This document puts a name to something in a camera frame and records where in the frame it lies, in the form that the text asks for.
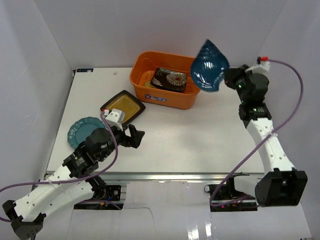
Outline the teal round scalloped plate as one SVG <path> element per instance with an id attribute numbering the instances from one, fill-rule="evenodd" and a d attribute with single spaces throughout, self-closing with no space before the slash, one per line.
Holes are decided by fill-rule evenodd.
<path id="1" fill-rule="evenodd" d="M 99 128 L 106 129 L 105 124 L 99 118 L 92 116 L 81 118 L 69 128 L 67 142 L 75 150 L 94 130 Z"/>

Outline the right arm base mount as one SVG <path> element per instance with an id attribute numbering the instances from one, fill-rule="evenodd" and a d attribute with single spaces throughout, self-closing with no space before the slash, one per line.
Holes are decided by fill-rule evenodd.
<path id="1" fill-rule="evenodd" d="M 231 177 L 223 184 L 214 196 L 212 203 L 218 204 L 233 201 L 230 204 L 224 204 L 219 207 L 210 207 L 211 213 L 224 212 L 252 212 L 257 211 L 256 199 L 251 195 L 237 191 L 234 185 L 234 177 Z"/>

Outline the black floral square plate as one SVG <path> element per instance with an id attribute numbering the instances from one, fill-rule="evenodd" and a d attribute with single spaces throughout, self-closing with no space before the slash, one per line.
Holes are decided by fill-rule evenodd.
<path id="1" fill-rule="evenodd" d="M 158 89 L 181 93 L 186 89 L 187 80 L 185 73 L 158 67 L 150 84 Z"/>

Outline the blue leaf-shaped plate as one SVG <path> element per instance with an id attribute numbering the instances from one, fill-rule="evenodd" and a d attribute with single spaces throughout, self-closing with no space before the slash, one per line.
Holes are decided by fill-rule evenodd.
<path id="1" fill-rule="evenodd" d="M 200 90 L 218 92 L 224 80 L 224 71 L 229 68 L 230 63 L 225 55 L 207 39 L 191 64 L 190 76 Z"/>

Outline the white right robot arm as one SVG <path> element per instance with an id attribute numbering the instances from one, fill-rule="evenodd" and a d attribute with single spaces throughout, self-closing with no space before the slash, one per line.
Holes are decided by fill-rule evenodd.
<path id="1" fill-rule="evenodd" d="M 253 175 L 234 175 L 225 192 L 233 200 L 243 194 L 251 196 L 261 207 L 296 206 L 308 177 L 289 160 L 275 133 L 272 116 L 264 102 L 269 69 L 270 63 L 265 61 L 252 67 L 243 65 L 224 71 L 226 86 L 236 90 L 239 96 L 239 118 L 256 144 L 264 169 L 261 179 Z"/>

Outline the small yellow square dish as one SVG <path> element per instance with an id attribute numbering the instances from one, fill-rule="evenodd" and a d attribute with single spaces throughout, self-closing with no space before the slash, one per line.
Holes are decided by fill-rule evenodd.
<path id="1" fill-rule="evenodd" d="M 145 86 L 145 87 L 148 87 L 148 88 L 151 88 L 151 87 L 152 87 L 151 81 L 150 81 L 150 80 L 146 81 L 146 82 L 144 83 L 144 86 Z"/>

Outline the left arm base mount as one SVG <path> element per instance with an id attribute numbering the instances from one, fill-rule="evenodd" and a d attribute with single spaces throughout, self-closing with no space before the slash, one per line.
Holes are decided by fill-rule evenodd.
<path id="1" fill-rule="evenodd" d="M 77 210 L 121 210 L 121 185 L 110 185 L 100 177 L 85 180 L 91 185 L 93 196 L 74 205 Z"/>

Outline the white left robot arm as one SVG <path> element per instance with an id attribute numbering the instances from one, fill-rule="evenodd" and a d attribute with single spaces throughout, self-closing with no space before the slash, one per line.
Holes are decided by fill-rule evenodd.
<path id="1" fill-rule="evenodd" d="M 129 124 L 129 135 L 115 126 L 93 130 L 62 165 L 46 180 L 18 200 L 8 200 L 2 208 L 14 233 L 21 240 L 33 238 L 45 218 L 82 201 L 104 200 L 109 187 L 93 172 L 118 147 L 138 148 L 145 135 Z"/>

